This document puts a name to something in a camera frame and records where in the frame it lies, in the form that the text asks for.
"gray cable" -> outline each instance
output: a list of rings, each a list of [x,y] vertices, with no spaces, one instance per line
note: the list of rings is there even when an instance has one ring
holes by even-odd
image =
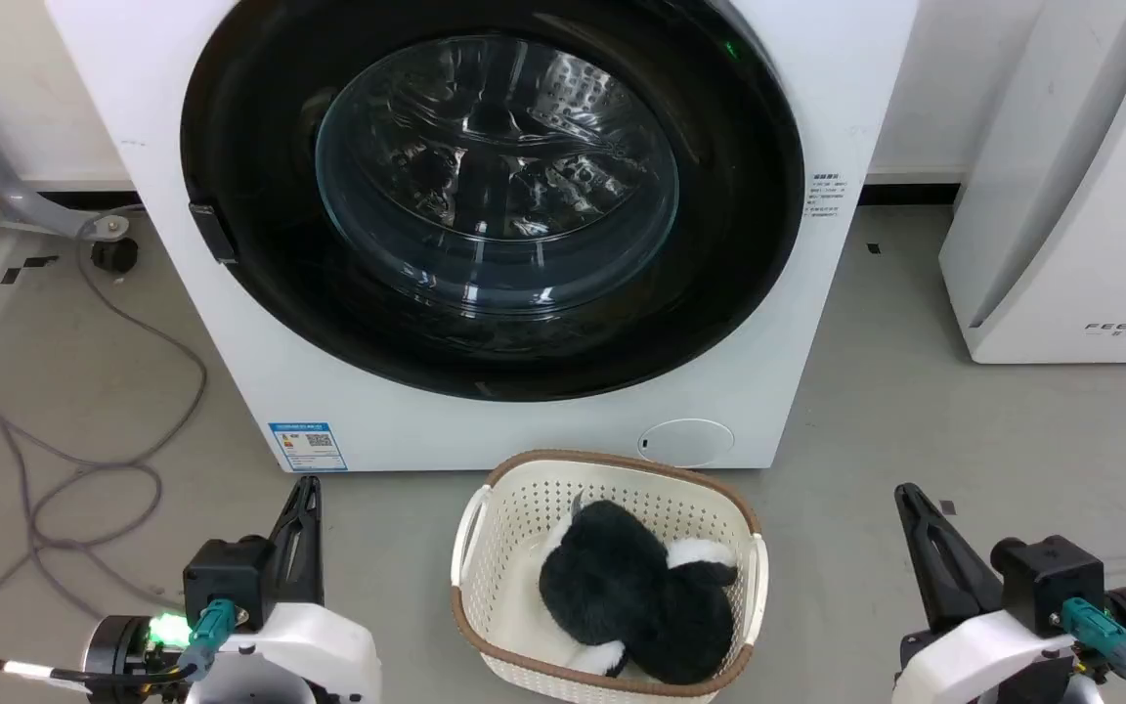
[[[72,454],[68,454],[68,452],[63,452],[62,449],[59,449],[57,447],[50,445],[47,442],[42,440],[39,437],[28,433],[23,427],[19,427],[18,425],[11,422],[11,420],[6,418],[6,416],[3,416],[3,412],[0,411],[0,434],[1,436],[3,436],[3,444],[6,444],[6,446],[8,446],[8,449],[11,452],[11,460],[15,463],[15,469],[17,469],[17,473],[19,476],[19,500],[21,500],[21,505],[24,508],[24,517],[26,518],[26,542],[27,542],[26,553],[19,556],[17,561],[12,562],[11,567],[8,567],[8,570],[3,571],[3,574],[0,576],[0,591],[1,589],[3,589],[5,583],[8,582],[12,578],[12,576],[15,576],[19,571],[20,567],[24,567],[25,564],[27,564],[27,562],[33,562],[33,564],[37,567],[37,571],[41,571],[41,574],[43,574],[46,581],[48,581],[50,587],[54,588],[54,590],[59,592],[60,597],[66,598],[66,600],[70,604],[77,606],[78,609],[84,612],[86,614],[89,614],[93,618],[102,618],[101,612],[95,609],[95,607],[90,606],[89,603],[86,601],[83,598],[78,597],[77,594],[71,591],[71,589],[64,587],[62,581],[59,581],[56,576],[50,572],[48,568],[45,565],[45,562],[41,560],[41,554],[44,553],[45,550],[54,547],[56,550],[70,550],[71,552],[80,552],[81,555],[86,555],[87,558],[89,558],[90,561],[93,562],[93,564],[104,572],[104,574],[110,576],[110,578],[116,583],[119,583],[120,587],[125,589],[125,591],[133,594],[133,596],[143,598],[143,600],[145,601],[159,606],[168,607],[168,609],[176,609],[176,611],[184,609],[184,606],[181,604],[168,600],[168,598],[164,597],[157,597],[155,594],[146,591],[146,589],[138,588],[135,583],[129,582],[128,579],[125,579],[124,576],[119,574],[119,572],[116,572],[114,569],[111,569],[111,567],[108,565],[107,562],[102,561],[102,558],[99,558],[97,553],[93,552],[93,547],[98,547],[99,545],[110,543],[110,541],[113,540],[123,537],[124,535],[129,534],[129,532],[137,529],[138,526],[142,526],[148,520],[151,520],[151,517],[153,516],[153,514],[155,514],[155,509],[159,508],[159,501],[162,499],[162,493],[164,493],[164,485],[162,485],[162,480],[159,475],[159,472],[157,472],[155,469],[153,469],[149,464],[149,461],[151,461],[151,458],[155,456],[158,452],[168,446],[169,442],[173,440],[173,437],[176,437],[176,434],[178,434],[180,429],[185,427],[185,424],[189,422],[189,419],[193,418],[194,411],[197,410],[197,407],[203,401],[203,395],[206,392],[206,365],[203,364],[203,360],[199,356],[197,356],[197,353],[193,351],[193,349],[185,346],[185,344],[180,342],[179,339],[176,339],[170,335],[162,332],[162,330],[155,329],[155,327],[152,327],[151,324],[137,320],[137,318],[129,315],[129,313],[125,313],[119,308],[117,308],[115,303],[111,303],[111,300],[108,300],[107,295],[104,294],[102,291],[100,291],[99,287],[93,283],[93,279],[90,278],[89,271],[86,270],[84,265],[81,264],[82,259],[84,259],[81,256],[82,246],[86,244],[86,237],[88,237],[89,233],[92,231],[95,222],[98,222],[99,219],[106,217],[107,215],[128,213],[131,211],[140,211],[140,210],[142,210],[142,205],[128,205],[124,206],[124,208],[115,208],[111,211],[107,211],[106,213],[100,213],[98,215],[95,215],[95,217],[87,220],[86,223],[82,224],[82,226],[80,228],[80,232],[78,232],[77,234],[77,271],[80,271],[81,279],[86,282],[86,285],[89,286],[89,289],[91,291],[91,293],[93,293],[95,297],[97,297],[99,302],[102,303],[102,306],[106,306],[108,311],[111,311],[116,315],[119,315],[123,320],[128,321],[134,326],[137,326],[140,329],[146,330],[146,332],[155,336],[159,339],[164,340],[164,342],[170,344],[172,347],[178,349],[178,351],[181,353],[181,355],[188,357],[191,362],[194,362],[194,366],[197,366],[197,372],[199,373],[199,382],[197,383],[197,390],[196,392],[194,392],[194,398],[189,402],[187,409],[185,409],[185,412],[180,416],[180,419],[176,420],[173,426],[171,426],[168,429],[168,433],[164,433],[164,435],[162,435],[159,438],[159,440],[154,442],[151,446],[143,449],[142,452],[137,452],[136,455],[129,456],[129,458],[86,460]],[[72,472],[70,476],[68,476],[64,481],[59,482],[57,485],[51,487],[48,491],[46,491],[41,496],[41,499],[38,499],[36,504],[33,502],[30,490],[28,490],[28,469],[26,466],[26,461],[24,461],[24,455],[21,454],[21,452],[19,452],[19,444],[17,437],[26,438],[26,440],[30,442],[37,447],[41,447],[46,452],[50,452],[51,455],[65,460],[68,461],[68,463],[74,463],[77,465],[75,471]],[[41,531],[41,527],[37,527],[37,515],[39,515],[41,510],[44,509],[46,505],[48,505],[50,501],[55,498],[55,496],[62,493],[62,491],[68,489],[68,487],[74,485],[77,482],[84,480],[84,478],[98,475],[98,473],[101,472],[125,472],[125,471],[142,472],[148,478],[151,478],[151,481],[153,482],[153,490],[155,491],[153,491],[153,496],[151,498],[151,505],[149,505],[149,507],[146,507],[144,511],[140,514],[138,517],[135,517],[133,518],[133,520],[126,523],[125,525],[117,527],[117,529],[111,529],[107,532],[107,534],[99,535],[90,540],[71,540],[66,537],[53,537],[44,534],[44,532]]]

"laundry basket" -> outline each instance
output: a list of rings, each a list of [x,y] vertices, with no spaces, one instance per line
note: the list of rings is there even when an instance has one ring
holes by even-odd
[[[560,658],[560,644],[549,633],[562,630],[537,596],[537,574],[545,535],[571,511],[577,493],[587,502],[609,499],[628,508],[665,544],[703,537],[733,550],[738,580],[729,599],[738,629],[714,678],[674,686],[555,665],[566,657]],[[489,669],[512,685],[586,704],[711,701],[750,661],[767,579],[759,518],[720,482],[643,460],[538,449],[507,460],[468,500],[450,556],[450,607],[459,632],[481,651]]]

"teal connector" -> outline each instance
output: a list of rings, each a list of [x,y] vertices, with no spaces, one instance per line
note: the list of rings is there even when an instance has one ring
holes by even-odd
[[[197,681],[206,677],[211,671],[212,663],[215,663],[215,654],[220,652],[233,635],[233,630],[238,626],[238,607],[227,598],[216,598],[215,601],[206,605],[203,609],[194,632],[189,635],[189,645],[176,660],[176,667],[185,668],[194,665],[196,669],[188,676],[188,681]]]
[[[1090,650],[1100,652],[1118,677],[1126,678],[1126,627],[1080,597],[1063,603],[1064,632]]]

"white air purifier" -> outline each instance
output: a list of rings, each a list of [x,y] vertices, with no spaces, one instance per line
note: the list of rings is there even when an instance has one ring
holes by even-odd
[[[974,360],[1126,362],[1126,1],[1046,3],[941,268]]]

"concrete floor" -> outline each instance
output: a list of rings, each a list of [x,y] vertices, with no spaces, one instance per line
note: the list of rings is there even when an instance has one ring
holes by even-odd
[[[1126,583],[1126,366],[971,364],[936,266],[948,212],[859,213],[774,467],[716,472],[766,526],[772,595],[750,669],[721,701],[888,701],[899,639],[923,626],[893,488],[914,481],[955,500],[955,525],[981,553],[998,538],[1063,534]],[[278,471],[148,226],[142,262],[107,289],[135,315],[191,344],[211,365],[194,422],[161,452],[167,491],[142,529],[100,550],[131,580],[178,592],[207,537],[266,532],[292,479]],[[868,253],[875,241],[881,255]],[[98,308],[71,247],[0,286],[0,406],[77,454],[123,457],[181,410],[196,375],[170,348]],[[71,467],[27,449],[34,493]],[[504,685],[450,618],[447,571],[457,517],[477,473],[327,478],[330,607],[367,625],[385,701],[546,701]],[[90,536],[149,499],[143,478],[98,478],[44,517],[53,535]],[[0,442],[0,571],[24,547],[17,478]],[[107,612],[149,612],[70,553],[48,556]],[[26,568],[0,596],[0,656],[75,667],[92,623]],[[1125,703],[1126,685],[1103,690]],[[0,677],[0,701],[79,701]]]

